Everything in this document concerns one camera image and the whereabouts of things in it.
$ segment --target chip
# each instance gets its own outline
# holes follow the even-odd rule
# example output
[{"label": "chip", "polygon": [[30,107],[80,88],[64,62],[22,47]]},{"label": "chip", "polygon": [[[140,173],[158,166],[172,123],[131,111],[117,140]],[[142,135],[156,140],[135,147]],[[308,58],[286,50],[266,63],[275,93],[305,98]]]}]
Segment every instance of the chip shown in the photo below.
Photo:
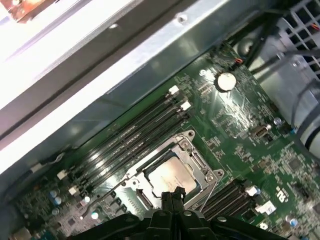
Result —
[{"label": "chip", "polygon": [[186,194],[197,187],[190,171],[176,156],[151,172],[149,179],[153,186],[157,186],[153,192],[158,197],[161,197],[162,192],[174,192],[178,186],[184,188]]},{"label": "chip", "polygon": [[258,165],[254,165],[254,166],[252,167],[252,170],[253,170],[254,172],[257,172],[257,171],[260,170],[260,167],[259,167]]},{"label": "chip", "polygon": [[76,223],[76,221],[75,221],[73,218],[71,218],[71,219],[68,221],[68,224],[69,224],[70,226],[73,226],[75,223]]},{"label": "chip", "polygon": [[313,206],[313,210],[320,215],[320,202]]},{"label": "chip", "polygon": [[301,162],[299,161],[298,158],[294,158],[289,162],[289,166],[293,171],[295,171],[301,166]]}]

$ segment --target ram slot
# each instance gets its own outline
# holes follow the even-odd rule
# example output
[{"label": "ram slot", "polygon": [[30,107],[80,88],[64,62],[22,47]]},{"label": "ram slot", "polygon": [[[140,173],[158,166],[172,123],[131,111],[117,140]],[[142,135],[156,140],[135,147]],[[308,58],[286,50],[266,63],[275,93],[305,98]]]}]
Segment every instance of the ram slot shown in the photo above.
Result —
[{"label": "ram slot", "polygon": [[246,194],[242,182],[235,180],[212,196],[202,212],[204,217],[210,220],[218,215],[239,215],[254,205],[254,199]]},{"label": "ram slot", "polygon": [[176,106],[173,106],[171,108],[165,107],[163,109],[159,109],[158,112],[154,113],[152,120],[148,119],[147,122],[143,122],[142,124],[140,124],[141,126],[136,125],[134,131],[132,131],[128,136],[126,136],[125,138],[122,138],[123,136],[121,135],[120,141],[112,141],[111,143],[109,143],[107,146],[105,146],[104,152],[100,153],[99,157],[97,157],[95,160],[87,163],[83,168],[81,168],[77,171],[74,171],[74,173],[72,174],[73,180],[80,178],[86,172],[88,172],[88,170],[92,169],[93,166],[103,162],[106,158],[112,157],[112,156],[110,156],[110,154],[112,152],[114,153],[114,151],[119,151],[122,148],[124,148],[126,146],[127,142],[130,143],[132,141],[136,141],[137,138],[139,137],[139,135],[142,134],[143,130],[148,129],[153,124],[155,124],[155,122],[160,120],[164,115],[168,114],[168,112],[175,110],[175,109],[176,109]]},{"label": "ram slot", "polygon": [[76,163],[74,166],[70,168],[70,170],[78,169],[81,167],[85,167],[86,162],[88,162],[94,155],[105,152],[108,150],[108,144],[110,142],[114,142],[119,135],[123,133],[130,133],[130,130],[135,127],[135,125],[138,125],[141,121],[147,120],[148,117],[153,116],[152,113],[155,113],[155,111],[159,110],[158,108],[164,105],[165,107],[170,107],[172,104],[175,103],[174,95],[171,95],[168,97],[168,95],[164,95],[161,98],[157,99],[154,103],[152,103],[150,106],[148,106],[143,112],[141,112],[138,116],[133,118],[131,121],[129,121],[127,124],[122,126],[120,129],[117,129],[111,136],[109,136],[107,139],[105,139],[102,143],[100,143],[98,146],[96,146],[93,150],[91,150],[82,161],[79,163]]},{"label": "ram slot", "polygon": [[176,111],[171,111],[168,114],[166,114],[165,118],[159,121],[153,122],[151,124],[152,127],[149,127],[149,126],[144,127],[141,131],[141,134],[138,136],[138,138],[136,138],[134,141],[130,141],[128,145],[124,145],[125,147],[120,148],[120,151],[116,151],[114,155],[111,154],[110,158],[107,159],[101,166],[99,166],[95,170],[91,171],[88,175],[86,175],[84,179],[81,180],[80,184],[84,185],[88,183],[95,176],[99,175],[101,172],[107,169],[115,160],[120,159],[123,155],[131,154],[130,152],[131,149],[138,148],[139,145],[144,144],[144,142],[146,141],[145,139],[150,134],[152,134],[157,128],[165,124],[169,119],[171,119],[176,114],[177,114]]},{"label": "ram slot", "polygon": [[130,162],[137,162],[139,159],[143,158],[146,153],[152,151],[154,148],[154,143],[158,142],[159,139],[164,137],[167,132],[172,131],[173,129],[180,126],[180,124],[185,121],[185,119],[188,117],[187,114],[180,116],[176,120],[174,120],[169,126],[160,127],[158,131],[154,132],[154,137],[150,137],[148,139],[148,142],[146,144],[143,144],[137,152],[134,154],[130,154],[129,157],[126,159],[123,159],[120,161],[115,167],[113,167],[110,171],[106,172],[103,176],[99,177],[96,181],[92,182],[89,186],[83,189],[82,192],[87,191],[90,193],[93,189],[104,183],[109,177],[111,177],[113,174],[118,172],[121,168],[123,168],[126,164]]}]

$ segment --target metal frame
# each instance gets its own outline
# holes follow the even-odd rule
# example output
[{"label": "metal frame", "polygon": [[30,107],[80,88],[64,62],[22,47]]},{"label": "metal frame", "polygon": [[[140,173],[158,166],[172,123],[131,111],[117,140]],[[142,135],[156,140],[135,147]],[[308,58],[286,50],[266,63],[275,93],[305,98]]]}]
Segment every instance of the metal frame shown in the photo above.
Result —
[{"label": "metal frame", "polygon": [[[0,173],[23,157],[0,176],[4,180],[2,182],[12,182],[15,176],[25,171],[27,165],[66,145],[84,143],[213,44],[243,25],[261,8],[269,8],[274,1],[243,0],[240,3],[237,0],[198,0],[190,6],[191,3],[183,1],[171,7],[158,21],[131,39],[131,46],[136,46],[134,50],[130,51],[132,48],[128,43],[94,68],[86,68],[90,70],[86,74],[79,74],[79,68],[83,67],[79,67],[81,63],[77,61],[86,59],[83,57],[87,53],[83,50],[85,48],[75,54],[74,62],[66,62],[64,70],[61,64],[50,72],[48,76],[51,80],[63,77],[70,82],[75,80],[70,79],[74,75],[79,79],[77,84],[0,141],[0,157],[9,160],[1,166]],[[121,25],[118,26],[107,31],[116,34],[116,31],[122,30]],[[91,45],[88,44],[94,49],[93,52],[101,51],[104,46],[104,42],[99,44],[98,39],[96,37]]]},{"label": "metal frame", "polygon": [[[194,202],[204,198],[207,195],[206,193],[204,193],[204,190],[210,188],[210,186],[212,186],[213,188],[217,186],[218,182],[224,175],[224,171],[222,169],[212,170],[206,163],[206,161],[197,151],[196,147],[192,144],[192,140],[194,139],[195,134],[195,131],[189,130],[170,137],[163,144],[157,147],[154,151],[150,152],[147,156],[145,156],[142,160],[140,160],[136,165],[131,167],[126,172],[122,180],[129,180],[125,182],[125,186],[120,188],[131,188],[134,191],[136,191],[137,189],[142,189],[143,194],[147,197],[147,200],[151,202],[153,207],[160,208],[161,199],[155,197],[154,187],[152,186],[152,183],[147,179],[145,172],[148,171],[148,169],[158,161],[168,157],[167,155],[169,153],[173,153],[184,165],[188,165],[192,168],[192,175],[194,176],[196,182],[200,187],[200,192],[198,192],[196,196],[187,201],[185,204],[190,206],[190,201]],[[157,156],[158,153],[172,144],[175,145],[165,153]]]}]

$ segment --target metal panel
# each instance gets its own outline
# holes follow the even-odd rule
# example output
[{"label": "metal panel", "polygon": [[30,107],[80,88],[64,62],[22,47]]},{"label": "metal panel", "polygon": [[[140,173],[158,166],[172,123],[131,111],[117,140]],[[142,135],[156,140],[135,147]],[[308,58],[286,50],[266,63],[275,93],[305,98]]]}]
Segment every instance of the metal panel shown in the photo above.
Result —
[{"label": "metal panel", "polygon": [[[79,145],[93,136],[214,43],[224,39],[258,8],[270,3],[268,0],[242,0],[241,3],[238,0],[199,0],[176,18],[173,9],[170,23],[0,152],[1,159],[11,160],[1,166],[1,172],[24,156],[0,176],[2,189],[31,163],[67,144]],[[102,62],[97,69],[103,69],[105,64]],[[119,106],[109,104],[103,112],[96,111],[96,103],[90,104],[106,92],[109,100],[123,107],[118,109]],[[86,116],[80,120],[83,126],[79,127],[79,118],[73,117],[87,106]]]},{"label": "metal panel", "polygon": [[[282,18],[277,26],[279,35],[270,37],[261,52],[260,58],[252,68],[261,65],[271,57],[287,50],[311,50],[320,47],[320,31],[316,29],[320,22],[320,1],[303,0]],[[298,94],[312,79],[319,80],[320,64],[317,57],[293,56],[257,74],[258,81],[269,97],[279,107],[281,114],[290,123],[292,109]],[[295,125],[299,127],[303,120],[318,104],[316,96],[319,89],[310,88],[299,102],[295,115]],[[319,117],[302,135],[302,142],[319,126]],[[310,151],[320,157],[320,137],[316,137]]]}]

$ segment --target black cable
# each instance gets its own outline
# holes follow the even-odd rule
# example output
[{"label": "black cable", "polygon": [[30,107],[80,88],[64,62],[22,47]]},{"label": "black cable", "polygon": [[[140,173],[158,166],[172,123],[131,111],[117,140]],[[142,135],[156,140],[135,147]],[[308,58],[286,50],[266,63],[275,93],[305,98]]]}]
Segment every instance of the black cable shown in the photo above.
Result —
[{"label": "black cable", "polygon": [[[283,52],[285,57],[291,57],[291,56],[295,56],[295,55],[299,55],[299,56],[305,56],[305,57],[320,57],[320,49],[313,49],[313,50],[289,50],[286,52]],[[278,57],[278,55],[273,56],[272,58],[270,58],[268,61],[266,61],[264,64],[262,64],[261,66],[258,66],[257,68],[251,70],[251,74],[257,74],[267,68],[269,68],[270,66],[272,66],[273,64],[275,64],[276,62],[278,62],[281,58]]]},{"label": "black cable", "polygon": [[2,202],[6,203],[10,200],[10,195],[13,191],[16,191],[18,185],[21,185],[25,182],[31,175],[38,172],[40,169],[44,168],[47,165],[52,165],[57,162],[60,162],[61,159],[64,157],[65,152],[54,153],[53,155],[49,156],[48,158],[36,163],[30,169],[28,169],[25,173],[19,176],[2,194]]},{"label": "black cable", "polygon": [[319,132],[320,132],[320,126],[318,126],[315,130],[313,130],[313,132],[308,136],[308,138],[304,144],[306,149],[310,150],[311,144]]},{"label": "black cable", "polygon": [[274,32],[274,29],[276,27],[276,24],[279,20],[279,16],[275,16],[274,14],[270,13],[269,19],[264,24],[261,32],[257,36],[255,42],[251,46],[246,59],[244,61],[244,65],[249,68],[252,63],[256,60],[258,55],[260,54],[261,50],[265,46],[265,43],[268,39],[268,37]]},{"label": "black cable", "polygon": [[320,165],[320,158],[318,158],[318,157],[315,156],[312,152],[310,152],[310,151],[305,147],[305,145],[301,142],[300,138],[298,138],[297,136],[294,136],[293,141],[294,141],[295,146],[299,148],[299,150],[301,151],[301,153],[302,153],[304,156],[306,156],[306,157],[314,160],[318,165]]},{"label": "black cable", "polygon": [[261,66],[258,66],[257,68],[251,70],[250,72],[251,72],[252,75],[260,73],[261,71],[269,68],[270,66],[272,66],[273,64],[278,62],[279,59],[280,58],[278,56],[274,56],[274,57],[270,58],[268,61],[266,61],[264,64],[262,64]]},{"label": "black cable", "polygon": [[256,30],[258,27],[260,27],[265,21],[266,21],[266,15],[263,14],[261,16],[258,16],[256,19],[249,22],[244,28],[237,31],[235,34],[233,34],[227,42],[231,42],[231,47],[234,47],[239,41],[241,41],[243,38],[245,38],[249,33]]},{"label": "black cable", "polygon": [[[310,88],[317,86],[320,87],[320,82],[318,82],[316,79],[311,80],[311,82],[309,82],[302,90],[301,92],[299,92],[299,94],[296,96],[293,106],[292,106],[292,112],[291,112],[291,127],[292,128],[296,128],[296,115],[297,115],[297,109],[299,106],[299,103],[302,99],[302,97],[304,96],[304,94],[310,90]],[[319,114],[317,113],[317,106],[309,113],[309,115],[303,120],[302,124],[300,125],[298,132],[297,132],[297,136],[300,138],[302,136],[302,134],[300,135],[300,133],[304,132],[308,126],[313,122],[315,114],[316,116],[318,116]]]}]

